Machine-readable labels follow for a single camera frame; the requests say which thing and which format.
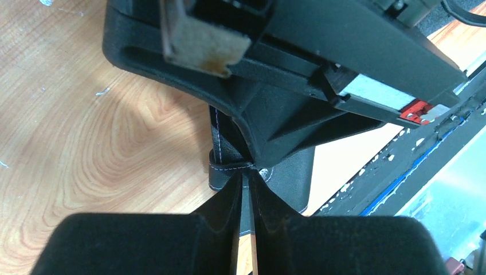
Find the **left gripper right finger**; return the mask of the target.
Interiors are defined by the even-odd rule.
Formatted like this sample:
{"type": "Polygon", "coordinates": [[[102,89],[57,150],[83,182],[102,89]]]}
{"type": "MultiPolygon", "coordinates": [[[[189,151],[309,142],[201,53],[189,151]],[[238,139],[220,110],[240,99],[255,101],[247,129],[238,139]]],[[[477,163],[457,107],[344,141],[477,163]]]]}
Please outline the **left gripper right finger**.
{"type": "Polygon", "coordinates": [[[310,216],[291,208],[259,173],[248,175],[256,274],[447,274],[417,220],[310,216]]]}

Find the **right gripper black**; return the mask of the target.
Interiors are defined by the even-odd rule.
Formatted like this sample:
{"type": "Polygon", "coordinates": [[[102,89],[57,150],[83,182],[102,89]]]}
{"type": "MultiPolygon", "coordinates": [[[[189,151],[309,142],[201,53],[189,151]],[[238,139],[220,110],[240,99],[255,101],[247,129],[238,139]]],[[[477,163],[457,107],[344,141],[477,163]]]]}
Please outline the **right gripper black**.
{"type": "Polygon", "coordinates": [[[120,69],[207,102],[216,159],[240,153],[269,167],[383,126],[336,109],[350,97],[414,123],[406,110],[416,102],[455,105],[452,92],[466,75],[416,27],[436,5],[108,1],[103,53],[120,69]]]}

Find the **black leather card holder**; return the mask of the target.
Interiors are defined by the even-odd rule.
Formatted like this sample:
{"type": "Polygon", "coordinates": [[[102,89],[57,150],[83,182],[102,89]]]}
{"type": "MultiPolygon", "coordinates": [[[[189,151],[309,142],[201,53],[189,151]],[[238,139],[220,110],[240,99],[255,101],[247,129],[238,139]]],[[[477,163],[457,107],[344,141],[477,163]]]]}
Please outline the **black leather card holder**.
{"type": "Polygon", "coordinates": [[[304,149],[272,167],[257,166],[232,118],[210,106],[209,187],[221,190],[235,172],[257,170],[267,186],[302,214],[308,208],[315,148],[304,149]]]}

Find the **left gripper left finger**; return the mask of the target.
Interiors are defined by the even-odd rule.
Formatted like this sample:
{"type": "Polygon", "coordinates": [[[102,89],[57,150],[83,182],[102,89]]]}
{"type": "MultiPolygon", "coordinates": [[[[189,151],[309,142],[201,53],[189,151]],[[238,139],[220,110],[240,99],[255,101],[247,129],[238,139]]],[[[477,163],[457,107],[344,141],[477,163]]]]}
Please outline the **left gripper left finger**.
{"type": "Polygon", "coordinates": [[[189,214],[78,213],[52,232],[33,274],[235,274],[242,175],[189,214]]]}

